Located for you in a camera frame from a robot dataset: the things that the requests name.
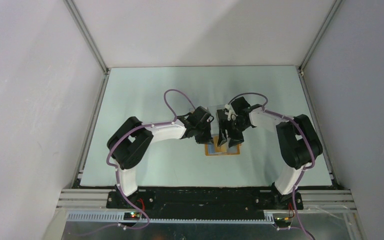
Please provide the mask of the orange leather card holder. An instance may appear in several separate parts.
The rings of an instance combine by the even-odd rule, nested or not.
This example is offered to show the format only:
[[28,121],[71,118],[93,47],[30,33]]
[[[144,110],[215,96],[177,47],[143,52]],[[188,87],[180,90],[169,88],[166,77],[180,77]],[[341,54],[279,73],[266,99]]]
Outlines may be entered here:
[[214,144],[205,144],[205,155],[206,156],[230,156],[230,155],[239,155],[241,144],[238,144],[233,147],[228,147],[228,144],[225,143],[222,146],[217,146],[219,137],[213,135]]

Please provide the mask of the clear plastic card tray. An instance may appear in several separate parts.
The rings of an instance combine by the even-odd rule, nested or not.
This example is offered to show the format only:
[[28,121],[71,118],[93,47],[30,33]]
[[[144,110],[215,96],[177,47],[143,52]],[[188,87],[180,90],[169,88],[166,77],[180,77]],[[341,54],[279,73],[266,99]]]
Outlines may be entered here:
[[[220,119],[221,119],[221,116],[218,116],[218,112],[223,111],[224,106],[223,105],[213,105],[213,106],[199,106],[199,107],[204,107],[213,116],[213,121],[211,122],[211,135],[212,135],[212,137],[218,136],[219,135],[219,123],[220,123]],[[188,110],[188,113],[192,113],[195,109],[193,107],[191,107]]]

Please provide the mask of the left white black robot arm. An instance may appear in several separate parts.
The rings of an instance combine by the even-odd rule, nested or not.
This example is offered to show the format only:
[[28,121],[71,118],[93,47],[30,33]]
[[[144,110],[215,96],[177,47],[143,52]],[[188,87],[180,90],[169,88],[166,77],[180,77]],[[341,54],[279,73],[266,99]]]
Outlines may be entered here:
[[129,117],[106,144],[109,150],[106,164],[115,169],[115,186],[120,191],[118,201],[125,208],[136,206],[136,166],[151,144],[189,138],[194,138],[197,144],[212,144],[211,123],[214,119],[202,106],[165,122],[143,123],[135,116]]

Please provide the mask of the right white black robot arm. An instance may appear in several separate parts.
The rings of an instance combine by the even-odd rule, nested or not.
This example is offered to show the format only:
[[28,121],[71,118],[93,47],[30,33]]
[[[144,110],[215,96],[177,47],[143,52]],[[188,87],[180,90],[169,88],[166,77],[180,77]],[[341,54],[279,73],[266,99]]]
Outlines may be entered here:
[[323,153],[322,143],[305,114],[287,116],[268,110],[263,104],[250,105],[244,97],[231,100],[217,109],[218,140],[216,146],[228,148],[242,144],[244,131],[248,128],[264,128],[277,134],[280,154],[285,167],[273,183],[271,204],[284,209],[291,202],[304,172],[315,166]]

